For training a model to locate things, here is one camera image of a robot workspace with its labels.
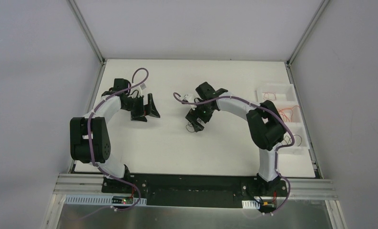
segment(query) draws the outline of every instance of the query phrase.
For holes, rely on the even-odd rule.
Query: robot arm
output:
[[[116,177],[122,178],[128,168],[120,166],[118,160],[111,155],[111,145],[106,124],[110,121],[115,113],[119,110],[130,111],[131,120],[147,122],[146,116],[160,118],[153,102],[152,94],[148,94],[148,104],[144,105],[144,96],[142,84],[133,91],[121,93],[118,96],[110,95],[128,88],[130,82],[126,79],[114,79],[113,87],[102,94],[101,100],[106,102],[96,111],[91,120],[92,145],[95,160],[100,167]],[[91,112],[83,117],[75,117],[70,121],[70,138],[71,138],[71,157],[82,163],[91,163],[91,154],[89,150],[87,123]]]
[[[196,91],[200,96],[198,102],[219,96],[233,96],[233,94],[226,89],[218,89],[215,91],[207,82],[198,86]],[[182,96],[181,100],[194,102],[194,96],[187,94]],[[227,111],[247,121],[252,140],[259,147],[260,168],[257,178],[260,178],[258,182],[260,183],[261,189],[269,190],[280,180],[275,171],[275,149],[278,144],[283,141],[286,131],[271,114],[230,98],[222,98],[210,103],[191,106],[192,108],[186,115],[186,119],[193,125],[194,131],[196,132],[204,129],[204,126],[197,120],[200,119],[204,123],[209,122],[214,110]],[[260,106],[273,111],[280,117],[276,107],[271,101],[265,101],[261,103]]]

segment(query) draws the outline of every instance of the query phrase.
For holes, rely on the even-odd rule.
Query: orange wire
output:
[[[277,111],[278,111],[279,113],[281,112],[282,115],[286,117],[286,120],[287,120],[287,121],[293,122],[293,114],[294,114],[293,109],[294,109],[294,107],[298,107],[298,108],[300,108],[299,105],[295,105],[295,106],[293,106],[293,107],[291,107],[291,108],[278,109]],[[291,116],[290,116],[290,118],[288,118],[287,115],[283,112],[283,111],[288,111],[288,110],[291,110]]]
[[[276,101],[277,100],[276,93],[274,93],[274,92],[262,92],[262,93],[263,93],[263,98],[265,100],[271,100],[271,101]],[[275,96],[275,99],[270,99],[269,94],[273,94]]]

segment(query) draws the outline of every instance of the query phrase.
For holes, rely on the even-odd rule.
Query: white platform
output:
[[[207,81],[216,90],[225,88],[237,96],[256,101],[255,90],[265,82],[289,83],[283,62],[108,60],[96,103],[114,78],[131,80],[137,68],[150,75],[146,93],[153,93],[161,118],[130,121],[130,113],[119,111],[107,128],[115,154],[133,173],[254,176],[259,170],[259,150],[247,123],[230,113],[215,111],[204,131],[186,130],[188,105],[177,102],[173,92],[196,94]],[[139,82],[145,72],[137,74]],[[314,177],[308,151],[279,154],[278,168],[288,177]],[[90,165],[77,163],[75,171],[92,172]]]

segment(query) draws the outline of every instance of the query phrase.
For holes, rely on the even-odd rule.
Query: black mounting plate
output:
[[[104,193],[131,193],[130,186],[113,180],[102,187]],[[130,179],[150,206],[242,208],[242,200],[257,196],[287,195],[281,180],[266,194],[258,193],[256,177],[131,174]]]

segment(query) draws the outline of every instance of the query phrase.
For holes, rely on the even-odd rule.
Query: white wall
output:
[[[0,228],[39,228],[99,62],[65,0],[0,1]]]
[[[288,60],[321,0],[77,0],[105,58]]]
[[[292,70],[349,228],[378,228],[378,0],[332,1]]]

